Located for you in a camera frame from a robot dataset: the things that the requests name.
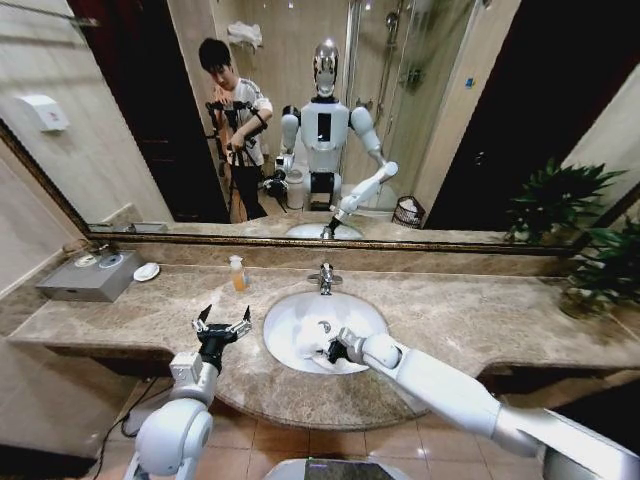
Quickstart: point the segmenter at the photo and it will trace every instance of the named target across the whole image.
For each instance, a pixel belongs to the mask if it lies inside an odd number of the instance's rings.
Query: towel
[[[232,23],[227,27],[229,43],[250,43],[254,49],[262,45],[262,32],[259,25],[245,25],[242,22]]]

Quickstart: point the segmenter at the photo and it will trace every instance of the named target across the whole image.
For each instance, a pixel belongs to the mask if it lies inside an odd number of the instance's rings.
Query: mirror frame
[[[219,235],[142,234],[142,233],[96,233],[64,194],[49,178],[36,159],[26,149],[13,131],[0,118],[0,140],[16,155],[20,163],[31,173],[42,188],[51,196],[60,209],[69,217],[78,230],[89,240],[117,242],[156,242],[175,244],[241,245],[252,247],[297,247],[297,248],[349,248],[359,250],[395,250],[418,252],[482,253],[502,255],[535,255],[571,257],[589,243],[589,235],[583,232],[572,244],[566,246],[540,246],[524,244],[446,243],[446,242],[390,242],[380,240],[308,240],[287,238],[228,237]],[[640,183],[632,188],[615,205],[607,210],[592,225],[607,227],[640,199]]]

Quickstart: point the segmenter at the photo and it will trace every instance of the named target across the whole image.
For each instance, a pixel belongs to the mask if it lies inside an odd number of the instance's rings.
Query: white sink basin
[[[325,223],[303,223],[290,228],[285,235],[292,238],[312,238],[317,240],[321,237],[322,230],[326,226]],[[353,227],[339,225],[336,228],[334,238],[336,240],[360,240],[364,236]]]
[[[319,326],[327,336],[335,336],[340,328],[349,327],[358,336],[374,333],[387,333],[387,326],[380,313],[369,303],[352,295],[333,293],[320,295],[319,292],[306,292],[291,295],[277,302],[267,313],[264,322],[264,342],[267,350],[287,367],[301,372],[320,374],[346,374],[361,372],[368,367],[354,363],[341,362],[335,370],[321,366],[301,351],[301,331],[309,326]]]

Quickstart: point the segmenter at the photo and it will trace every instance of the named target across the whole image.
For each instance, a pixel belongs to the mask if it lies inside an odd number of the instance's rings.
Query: humanoid robot
[[[276,198],[286,193],[286,175],[295,161],[293,149],[300,129],[309,159],[309,174],[304,179],[304,208],[334,210],[342,186],[338,173],[340,154],[351,127],[369,156],[377,162],[378,170],[340,200],[337,212],[322,233],[323,238],[333,238],[336,227],[371,198],[382,183],[393,177],[398,172],[398,165],[384,158],[367,109],[357,107],[350,112],[333,96],[338,76],[338,49],[332,40],[327,39],[316,48],[313,74],[317,95],[301,111],[293,106],[287,106],[283,111],[282,153],[276,158],[274,175],[264,182],[264,187],[269,195]]]
[[[175,385],[167,404],[140,428],[136,452],[125,479],[175,475],[195,478],[198,459],[212,431],[208,412],[222,370],[224,347],[251,329],[249,309],[234,325],[207,325],[211,305],[192,322],[202,343],[199,353],[179,353],[171,362]],[[367,365],[385,375],[426,406],[461,429],[490,438],[502,448],[533,457],[546,446],[545,480],[637,480],[640,458],[611,440],[557,413],[501,404],[476,379],[387,334],[357,337],[342,328],[323,353]],[[225,478],[220,472],[219,478]],[[266,480],[367,478],[408,480],[383,464],[333,460],[290,460],[277,465]]]

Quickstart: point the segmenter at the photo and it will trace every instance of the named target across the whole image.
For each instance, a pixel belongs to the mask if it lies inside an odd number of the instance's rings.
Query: black hair
[[[220,40],[205,38],[198,50],[200,65],[209,73],[215,73],[223,66],[231,66],[229,47]]]

